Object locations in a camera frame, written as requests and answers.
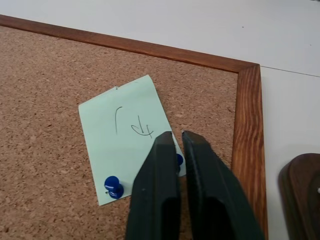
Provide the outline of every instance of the handwritten symbol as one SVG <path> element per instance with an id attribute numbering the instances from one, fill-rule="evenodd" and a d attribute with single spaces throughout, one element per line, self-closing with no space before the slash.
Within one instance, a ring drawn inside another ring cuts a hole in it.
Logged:
<path id="1" fill-rule="evenodd" d="M 150 138 L 152 138 L 151 134 L 152 134 L 154 131 L 150 132 L 148 125 L 146 125 L 146 130 L 147 130 L 148 133 L 146 134 L 146 133 L 144 132 L 144 129 L 142 128 L 142 125 L 141 125 L 141 121 L 140 121 L 140 116 L 139 116 L 139 115 L 138 115 L 138 121 L 139 121 L 139 126 L 140 126 L 140 128 L 137 127 L 137 126 L 135 126 L 135 125 L 131 125 L 132 130 L 135 131 L 137 134 L 139 134 L 139 135 L 141 135 L 141 136 L 150 136 Z"/>
<path id="2" fill-rule="evenodd" d="M 122 106 L 118 107 L 116 110 L 115 110 L 115 115 L 114 115 L 114 122 L 115 122 L 115 134 L 118 135 L 118 128 L 117 128 L 117 113 L 118 113 L 118 110 L 122 108 Z"/>

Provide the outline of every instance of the light green paper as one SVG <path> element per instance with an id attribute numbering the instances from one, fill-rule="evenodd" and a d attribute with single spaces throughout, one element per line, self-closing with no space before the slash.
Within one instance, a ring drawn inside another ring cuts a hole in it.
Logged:
<path id="1" fill-rule="evenodd" d="M 115 201 L 104 187 L 109 176 L 119 178 L 122 197 L 131 195 L 155 138 L 172 130 L 152 79 L 146 75 L 114 87 L 80 104 L 79 114 L 99 205 Z M 183 156 L 174 136 L 173 141 Z M 180 168 L 179 175 L 185 175 L 184 159 Z"/>

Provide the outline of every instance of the cork surface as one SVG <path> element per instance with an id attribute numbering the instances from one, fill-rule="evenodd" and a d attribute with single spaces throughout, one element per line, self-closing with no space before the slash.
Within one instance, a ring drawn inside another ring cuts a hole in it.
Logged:
<path id="1" fill-rule="evenodd" d="M 237 74 L 0 27 L 0 239 L 124 239 L 130 198 L 98 206 L 78 105 L 146 74 L 179 145 L 196 132 L 230 165 Z"/>

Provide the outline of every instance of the wooden frame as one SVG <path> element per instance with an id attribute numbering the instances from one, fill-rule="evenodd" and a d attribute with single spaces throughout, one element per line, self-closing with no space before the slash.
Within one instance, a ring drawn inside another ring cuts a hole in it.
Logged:
<path id="1" fill-rule="evenodd" d="M 268 238 L 259 64 L 5 15 L 0 15 L 0 26 L 237 73 L 231 169 Z"/>

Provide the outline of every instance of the dark wooden object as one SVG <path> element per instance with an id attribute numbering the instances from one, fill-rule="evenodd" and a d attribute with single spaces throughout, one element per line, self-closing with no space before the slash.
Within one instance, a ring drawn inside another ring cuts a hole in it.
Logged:
<path id="1" fill-rule="evenodd" d="M 280 172 L 279 186 L 292 240 L 320 240 L 320 154 L 295 157 Z"/>
<path id="2" fill-rule="evenodd" d="M 0 15 L 0 26 L 238 74 L 231 169 L 268 239 L 260 65 L 175 47 Z"/>

